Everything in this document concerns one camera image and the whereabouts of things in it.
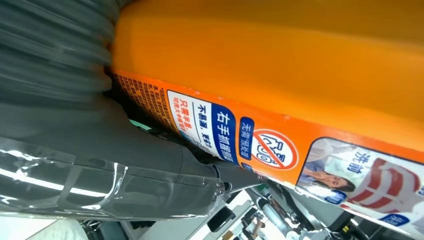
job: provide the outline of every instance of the gray hose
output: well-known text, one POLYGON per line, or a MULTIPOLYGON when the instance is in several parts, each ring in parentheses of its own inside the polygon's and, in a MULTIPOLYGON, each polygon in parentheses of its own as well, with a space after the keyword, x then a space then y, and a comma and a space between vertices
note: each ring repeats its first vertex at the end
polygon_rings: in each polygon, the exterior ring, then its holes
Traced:
POLYGON ((0 96, 89 104, 110 89, 104 66, 120 8, 130 0, 0 1, 0 96))

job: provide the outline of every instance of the orange packaging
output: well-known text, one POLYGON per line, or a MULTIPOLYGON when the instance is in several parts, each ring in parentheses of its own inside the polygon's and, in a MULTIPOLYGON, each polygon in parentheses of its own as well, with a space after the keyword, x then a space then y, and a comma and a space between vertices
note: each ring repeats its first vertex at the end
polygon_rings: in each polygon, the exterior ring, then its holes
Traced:
POLYGON ((424 5, 382 4, 138 1, 112 71, 206 152, 420 239, 424 5))

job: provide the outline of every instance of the clear plastic wrap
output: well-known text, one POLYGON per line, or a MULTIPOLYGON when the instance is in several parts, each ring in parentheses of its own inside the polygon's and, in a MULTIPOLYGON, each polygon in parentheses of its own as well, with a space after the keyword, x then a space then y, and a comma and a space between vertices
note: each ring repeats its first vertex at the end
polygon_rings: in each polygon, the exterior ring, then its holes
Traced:
POLYGON ((219 206, 224 190, 219 178, 79 159, 0 137, 0 211, 8 216, 132 221, 203 217, 219 206))

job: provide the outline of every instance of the printed photo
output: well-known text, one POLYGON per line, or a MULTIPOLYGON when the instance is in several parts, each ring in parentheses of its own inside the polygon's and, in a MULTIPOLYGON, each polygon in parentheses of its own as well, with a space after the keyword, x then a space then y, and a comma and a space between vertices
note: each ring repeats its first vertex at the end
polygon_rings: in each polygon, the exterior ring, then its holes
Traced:
POLYGON ((338 190, 346 194, 345 202, 382 214, 412 213, 424 207, 422 172, 421 164, 320 138, 309 150, 297 186, 320 199, 338 190))

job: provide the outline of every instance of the red prohibition circle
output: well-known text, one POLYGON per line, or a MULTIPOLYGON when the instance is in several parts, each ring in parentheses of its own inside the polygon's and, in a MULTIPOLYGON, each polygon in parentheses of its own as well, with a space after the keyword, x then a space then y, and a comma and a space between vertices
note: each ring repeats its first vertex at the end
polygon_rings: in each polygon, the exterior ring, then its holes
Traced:
POLYGON ((265 162, 261 161, 260 159, 258 159, 257 157, 255 157, 255 156, 252 155, 252 157, 254 159, 256 159, 258 162, 260 162, 261 164, 266 165, 267 167, 270 167, 270 168, 273 168, 273 169, 278 169, 278 170, 290 170, 290 169, 294 168, 298 164, 298 161, 299 161, 298 151, 297 151, 295 145, 293 144, 293 142, 288 137, 284 136, 283 134, 281 134, 281 133, 279 133, 277 131, 268 130, 268 129, 258 129, 258 130, 255 130, 253 132, 253 137, 256 138, 256 140, 259 142, 259 144, 269 153, 269 155, 278 164, 278 166, 268 165, 265 162), (260 137, 261 134, 268 134, 268 135, 276 136, 279 139, 283 140, 284 143, 288 145, 288 147, 290 148, 291 153, 293 155, 293 160, 291 161, 291 163, 288 166, 284 166, 281 163, 281 161, 277 158, 277 156, 275 156, 275 154, 273 153, 273 151, 261 139, 261 137, 260 137))

